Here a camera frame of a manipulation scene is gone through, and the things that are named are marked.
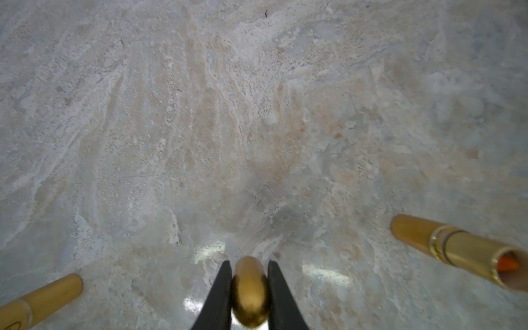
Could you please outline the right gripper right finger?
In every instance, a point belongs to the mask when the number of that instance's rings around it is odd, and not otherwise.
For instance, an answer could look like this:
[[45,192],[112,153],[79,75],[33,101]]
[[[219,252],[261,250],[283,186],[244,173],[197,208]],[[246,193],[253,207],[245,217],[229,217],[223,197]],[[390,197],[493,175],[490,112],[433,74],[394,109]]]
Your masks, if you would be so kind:
[[276,261],[268,263],[270,293],[269,329],[309,330]]

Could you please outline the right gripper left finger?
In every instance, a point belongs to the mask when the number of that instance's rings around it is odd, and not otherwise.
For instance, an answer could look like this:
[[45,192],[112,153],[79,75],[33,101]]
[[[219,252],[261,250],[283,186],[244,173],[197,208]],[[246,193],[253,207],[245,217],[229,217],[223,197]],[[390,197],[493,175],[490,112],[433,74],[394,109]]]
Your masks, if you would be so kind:
[[191,327],[192,330],[230,330],[232,268],[229,261],[221,264],[201,312]]

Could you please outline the gold lipstick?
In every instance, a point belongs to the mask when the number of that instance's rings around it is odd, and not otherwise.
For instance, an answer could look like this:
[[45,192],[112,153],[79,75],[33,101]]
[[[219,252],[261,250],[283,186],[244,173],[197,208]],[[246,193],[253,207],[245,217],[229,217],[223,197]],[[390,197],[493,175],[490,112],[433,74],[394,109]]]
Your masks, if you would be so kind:
[[527,251],[438,221],[398,214],[393,236],[420,252],[502,288],[527,291]]
[[83,291],[83,280],[69,274],[1,307],[1,329],[30,329]]

